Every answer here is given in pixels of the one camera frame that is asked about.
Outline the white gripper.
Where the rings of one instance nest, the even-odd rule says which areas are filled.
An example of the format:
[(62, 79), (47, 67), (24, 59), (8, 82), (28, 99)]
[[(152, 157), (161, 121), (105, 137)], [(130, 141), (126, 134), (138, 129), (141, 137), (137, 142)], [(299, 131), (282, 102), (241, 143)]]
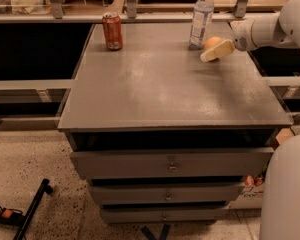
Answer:
[(235, 47), (239, 51), (252, 51), (257, 49), (252, 36), (254, 22), (254, 19), (232, 21), (230, 27), (232, 29), (235, 46), (232, 40), (221, 38), (221, 41), (213, 47), (207, 50), (204, 49), (204, 52), (200, 55), (200, 59), (203, 62), (210, 62), (228, 56), (234, 52)]

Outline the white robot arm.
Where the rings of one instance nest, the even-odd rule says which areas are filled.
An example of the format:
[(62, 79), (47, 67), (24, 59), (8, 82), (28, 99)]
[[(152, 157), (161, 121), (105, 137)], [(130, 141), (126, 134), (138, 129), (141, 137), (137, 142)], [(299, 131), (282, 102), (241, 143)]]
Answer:
[[(231, 40), (210, 41), (200, 59), (208, 62), (234, 50), (260, 47), (300, 49), (300, 0), (289, 0), (275, 14), (231, 23)], [(262, 198), (260, 240), (300, 240), (300, 135), (275, 150), (268, 164)]]

